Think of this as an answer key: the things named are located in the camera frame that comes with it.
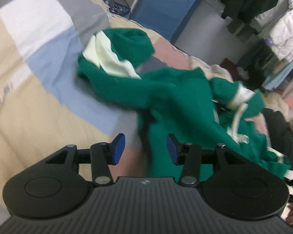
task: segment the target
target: green sweatshirt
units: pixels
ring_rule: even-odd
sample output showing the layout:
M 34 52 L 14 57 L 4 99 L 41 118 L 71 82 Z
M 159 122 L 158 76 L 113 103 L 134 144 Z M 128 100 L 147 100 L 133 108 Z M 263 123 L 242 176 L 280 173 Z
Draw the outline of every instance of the green sweatshirt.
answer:
M 119 33 L 117 29 L 107 29 L 103 32 L 109 31 L 105 36 L 113 35 L 113 30 Z M 147 36 L 140 31 L 138 34 L 145 42 Z M 130 41 L 126 42 L 128 52 L 138 52 L 132 39 Z M 280 160 L 275 153 L 268 151 L 266 136 L 256 132 L 253 122 L 244 120 L 259 114 L 264 108 L 260 92 L 254 93 L 245 89 L 239 82 L 231 83 L 221 78 L 209 81 L 200 68 L 162 68 L 136 76 L 131 69 L 134 70 L 152 54 L 149 45 L 143 49 L 144 54 L 145 50 L 148 50 L 149 56 L 145 54 L 137 63 L 136 53 L 133 59 L 127 54 L 126 62 L 128 61 L 132 68 L 129 66 L 129 69 L 125 69 L 128 72 L 122 71 L 122 74 L 116 75 L 113 71 L 111 73 L 111 66 L 106 69 L 106 65 L 101 64 L 106 57 L 100 59 L 96 54 L 96 60 L 93 60 L 88 47 L 78 59 L 78 75 L 90 81 L 97 96 L 106 102 L 129 106 L 137 111 L 148 109 L 156 119 L 149 128 L 149 142 L 153 154 L 148 169 L 150 176 L 174 176 L 176 180 L 180 176 L 182 166 L 172 163 L 166 149 L 166 137 L 169 133 L 173 133 L 180 142 L 197 143 L 204 149 L 214 149 L 217 143 L 224 143 L 279 177 L 290 168 L 288 158 L 284 156 Z M 213 99 L 232 111 L 218 116 Z M 211 174 L 212 167 L 203 165 L 201 180 L 207 179 Z

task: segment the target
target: green garment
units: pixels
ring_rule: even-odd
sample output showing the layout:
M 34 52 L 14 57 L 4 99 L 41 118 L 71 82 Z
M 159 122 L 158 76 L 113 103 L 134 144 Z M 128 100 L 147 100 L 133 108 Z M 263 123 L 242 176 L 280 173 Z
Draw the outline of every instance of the green garment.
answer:
M 238 133 L 247 135 L 249 143 L 236 143 L 228 134 L 235 111 L 225 113 L 215 121 L 215 106 L 212 99 L 227 104 L 235 96 L 238 83 L 213 78 L 208 81 L 200 68 L 177 70 L 162 68 L 140 75 L 141 79 L 117 77 L 97 68 L 81 54 L 78 75 L 86 77 L 97 96 L 107 102 L 139 109 L 149 109 L 156 122 L 151 124 L 149 141 L 153 161 L 149 166 L 151 176 L 174 176 L 178 180 L 182 167 L 175 166 L 166 149 L 166 137 L 173 133 L 180 142 L 192 142 L 204 149 L 214 149 L 217 143 L 257 163 L 282 177 L 290 168 L 284 156 L 284 163 L 277 162 L 277 156 L 267 151 L 266 137 L 257 134 L 253 122 L 240 120 Z M 264 107 L 259 92 L 248 100 L 246 114 L 254 116 Z M 203 178 L 212 174 L 210 165 L 202 167 Z
M 134 68 L 154 53 L 146 32 L 135 28 L 108 28 L 103 30 L 111 41 L 111 49 L 120 61 L 129 60 Z

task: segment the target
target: white stripe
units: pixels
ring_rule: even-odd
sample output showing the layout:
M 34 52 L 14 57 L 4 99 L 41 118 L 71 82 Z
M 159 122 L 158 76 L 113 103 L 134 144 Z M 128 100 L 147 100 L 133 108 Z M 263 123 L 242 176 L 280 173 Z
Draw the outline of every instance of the white stripe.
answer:
M 230 110 L 236 110 L 242 103 L 249 101 L 255 92 L 246 89 L 241 83 L 239 83 L 238 90 L 233 99 L 226 105 Z
M 13 89 L 19 87 L 31 74 L 31 70 L 27 65 L 24 65 L 17 70 L 10 80 Z
M 244 142 L 244 143 L 248 144 L 248 138 L 246 138 L 247 136 L 241 136 L 238 134 L 238 129 L 239 129 L 241 117 L 247 108 L 248 108 L 248 104 L 246 104 L 246 103 L 242 103 L 239 106 L 238 110 L 236 111 L 236 113 L 233 116 L 231 129 L 230 128 L 227 129 L 227 134 L 230 135 L 231 138 L 236 143 Z
M 214 112 L 214 119 L 219 124 L 219 116 L 218 116 L 218 113 L 217 113 L 217 111 L 215 109 L 213 109 L 213 112 Z
M 278 163 L 283 163 L 284 162 L 284 155 L 282 153 L 280 153 L 279 151 L 276 151 L 273 148 L 267 147 L 268 151 L 271 151 L 273 153 L 275 153 L 278 157 Z
M 103 31 L 91 38 L 83 55 L 86 60 L 98 68 L 102 67 L 109 75 L 140 79 L 132 64 L 128 60 L 120 61 L 111 50 L 111 41 Z
M 0 8 L 0 16 L 24 60 L 73 27 L 57 0 L 13 0 Z

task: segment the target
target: ribbed black surface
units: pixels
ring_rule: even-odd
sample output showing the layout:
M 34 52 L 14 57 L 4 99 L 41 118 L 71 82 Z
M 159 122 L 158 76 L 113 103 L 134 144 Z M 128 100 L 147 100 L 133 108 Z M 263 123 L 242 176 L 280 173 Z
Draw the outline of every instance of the ribbed black surface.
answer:
M 278 217 L 246 222 L 223 216 L 211 209 L 197 190 L 181 187 L 172 178 L 145 180 L 121 177 L 112 186 L 96 188 L 87 203 L 57 219 L 32 221 L 14 216 L 0 227 L 0 233 L 293 233 Z

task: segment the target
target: light blue patch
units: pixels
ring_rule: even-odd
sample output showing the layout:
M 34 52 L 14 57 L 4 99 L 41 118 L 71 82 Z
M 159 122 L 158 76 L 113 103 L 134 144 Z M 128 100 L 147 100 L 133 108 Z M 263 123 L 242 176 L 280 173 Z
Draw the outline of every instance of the light blue patch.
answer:
M 77 59 L 83 49 L 78 33 L 71 27 L 43 45 L 26 63 L 61 105 L 110 136 L 121 110 L 97 100 L 90 83 L 77 77 Z

